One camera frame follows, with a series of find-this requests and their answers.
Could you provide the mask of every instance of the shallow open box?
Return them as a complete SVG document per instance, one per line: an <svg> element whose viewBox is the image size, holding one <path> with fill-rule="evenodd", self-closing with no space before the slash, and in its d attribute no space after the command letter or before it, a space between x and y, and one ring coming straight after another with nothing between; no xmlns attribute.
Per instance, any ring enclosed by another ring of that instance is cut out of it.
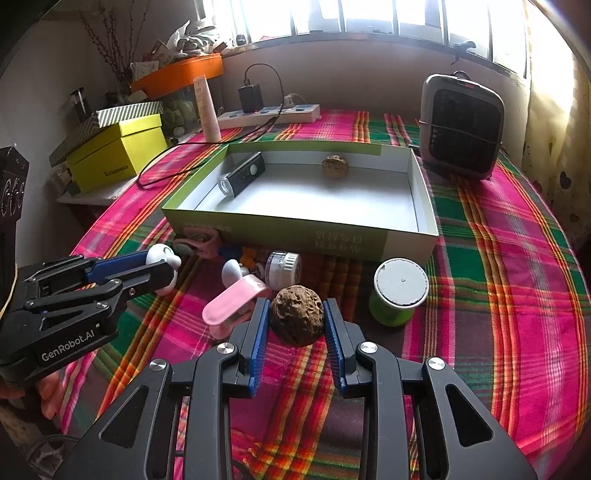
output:
<svg viewBox="0 0 591 480"><path fill-rule="evenodd" d="M252 152L266 171L234 199L217 186ZM322 161L338 154L347 176L322 175ZM439 235L430 196L412 150L331 141L264 141L220 149L163 206L177 233L186 226L217 229L242 245L265 245L425 265Z"/></svg>

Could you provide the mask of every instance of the plaid tablecloth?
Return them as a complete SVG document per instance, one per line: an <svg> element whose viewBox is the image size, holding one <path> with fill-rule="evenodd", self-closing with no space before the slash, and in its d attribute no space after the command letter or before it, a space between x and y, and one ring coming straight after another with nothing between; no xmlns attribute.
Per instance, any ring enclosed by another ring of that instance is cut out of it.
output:
<svg viewBox="0 0 591 480"><path fill-rule="evenodd" d="M393 115L325 110L314 124L276 127L264 139L406 145L418 141L418 128ZM214 151L181 147L147 179L193 166ZM428 300L406 327L387 329L368 312L375 264L306 255L302 283L323 299L337 298L346 320L398 356L444 358L546 479L589 414L591 309L579 266L555 218L507 158L499 158L486 181L430 171L427 178L441 236L427 266ZM109 257L171 242L174 233L160 204L182 181L147 190L132 186L75 253ZM119 338L67 367L64 432L84 433L150 359L181 362L215 344L201 313L223 290L220 269L217 262L187 261L175 291L130 302ZM363 404L335 393L323 341L294 349L271 338L258 395L231 407L233 457L254 477L357 478ZM180 447L184 436L179 438ZM414 442L411 468L417 469ZM180 468L175 478L181 478Z"/></svg>

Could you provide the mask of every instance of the walnut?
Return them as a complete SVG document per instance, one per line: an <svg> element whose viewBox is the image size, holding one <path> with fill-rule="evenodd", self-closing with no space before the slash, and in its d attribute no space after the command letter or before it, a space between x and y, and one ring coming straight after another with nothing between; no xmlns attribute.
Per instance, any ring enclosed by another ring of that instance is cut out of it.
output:
<svg viewBox="0 0 591 480"><path fill-rule="evenodd" d="M349 171L349 164L339 155L330 155L322 162L322 173L325 177L338 180L342 179Z"/></svg>
<svg viewBox="0 0 591 480"><path fill-rule="evenodd" d="M324 331L324 309L320 297L301 285L284 288L271 303L269 322L284 344L311 345Z"/></svg>

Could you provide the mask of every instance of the finger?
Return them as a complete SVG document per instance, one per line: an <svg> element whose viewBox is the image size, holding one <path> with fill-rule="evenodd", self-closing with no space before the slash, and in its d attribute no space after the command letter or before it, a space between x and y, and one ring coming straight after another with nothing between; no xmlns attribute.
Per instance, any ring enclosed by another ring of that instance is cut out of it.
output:
<svg viewBox="0 0 591 480"><path fill-rule="evenodd" d="M51 375L39 380L37 383L37 391L39 392L39 396L43 400L47 400L51 397L55 389L60 385L60 375L57 372L52 373Z"/></svg>
<svg viewBox="0 0 591 480"><path fill-rule="evenodd" d="M25 396L24 390L7 387L3 381L0 381L0 398L5 400L16 400Z"/></svg>
<svg viewBox="0 0 591 480"><path fill-rule="evenodd" d="M61 403L64 400L65 389L62 387L61 382L58 382L57 387L51 394L51 397L41 401L41 412L43 416L48 420L51 420L56 416L56 413L61 407Z"/></svg>

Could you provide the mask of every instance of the power strip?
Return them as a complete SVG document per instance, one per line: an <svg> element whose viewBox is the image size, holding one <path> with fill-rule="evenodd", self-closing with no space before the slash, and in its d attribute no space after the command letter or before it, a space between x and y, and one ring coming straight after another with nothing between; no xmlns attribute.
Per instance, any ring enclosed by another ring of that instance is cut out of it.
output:
<svg viewBox="0 0 591 480"><path fill-rule="evenodd" d="M228 112L217 118L220 129L257 127L279 113L278 106L265 107L255 113L244 113L242 110ZM312 124L320 118L320 105L296 105L284 108L277 124Z"/></svg>

